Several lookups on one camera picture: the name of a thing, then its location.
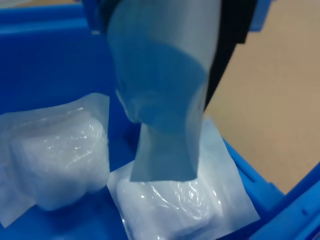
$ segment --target white packaged item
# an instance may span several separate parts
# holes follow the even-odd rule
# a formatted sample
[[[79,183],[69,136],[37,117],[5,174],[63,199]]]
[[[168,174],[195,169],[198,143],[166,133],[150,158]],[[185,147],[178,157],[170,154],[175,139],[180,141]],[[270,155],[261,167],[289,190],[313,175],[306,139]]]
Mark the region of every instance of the white packaged item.
[[[121,0],[115,8],[107,41],[116,93],[142,123],[131,181],[197,178],[220,10],[220,0]]]
[[[106,186],[109,97],[0,116],[0,222],[56,210]]]
[[[107,186],[131,240],[214,240],[259,219],[219,131],[202,125],[198,177],[130,182],[134,162]]]

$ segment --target blue plastic bin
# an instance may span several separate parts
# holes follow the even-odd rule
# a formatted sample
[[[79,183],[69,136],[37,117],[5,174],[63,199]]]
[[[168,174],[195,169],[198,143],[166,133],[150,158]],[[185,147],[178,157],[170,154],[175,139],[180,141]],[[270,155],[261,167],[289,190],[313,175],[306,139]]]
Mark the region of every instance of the blue plastic bin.
[[[114,66],[106,41],[91,34],[80,5],[0,10],[0,57],[0,114],[65,104],[92,92],[109,95],[110,168],[133,160],[140,126],[128,121],[115,95]],[[284,196],[225,144],[261,220],[224,239],[255,237],[258,230],[256,234],[265,235],[273,218],[284,214],[320,178],[320,167],[316,167]],[[312,220],[305,217],[304,223],[308,222]],[[107,188],[58,211],[34,206],[6,229],[0,227],[1,240],[126,238]]]

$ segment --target plastic bag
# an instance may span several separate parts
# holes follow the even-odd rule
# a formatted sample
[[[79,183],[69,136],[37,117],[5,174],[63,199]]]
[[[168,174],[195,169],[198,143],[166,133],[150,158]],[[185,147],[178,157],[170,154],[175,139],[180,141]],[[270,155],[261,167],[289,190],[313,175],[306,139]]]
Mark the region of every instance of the plastic bag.
[[[106,186],[109,97],[0,116],[0,222],[55,210]]]
[[[107,183],[131,240],[213,240],[259,219],[210,121],[202,125],[197,179],[130,182],[133,165],[111,172]]]
[[[131,181],[197,177],[220,5],[220,0],[122,0],[115,8],[107,41],[116,93],[128,118],[142,123]]]

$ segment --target beige floor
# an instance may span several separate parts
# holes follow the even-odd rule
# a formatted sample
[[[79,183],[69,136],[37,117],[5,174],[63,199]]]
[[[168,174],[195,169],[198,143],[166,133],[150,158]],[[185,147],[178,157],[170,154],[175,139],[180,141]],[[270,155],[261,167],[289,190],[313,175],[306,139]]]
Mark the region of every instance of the beige floor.
[[[37,0],[34,4],[71,2]],[[277,0],[239,45],[206,111],[268,181],[289,191],[320,160],[320,1]]]

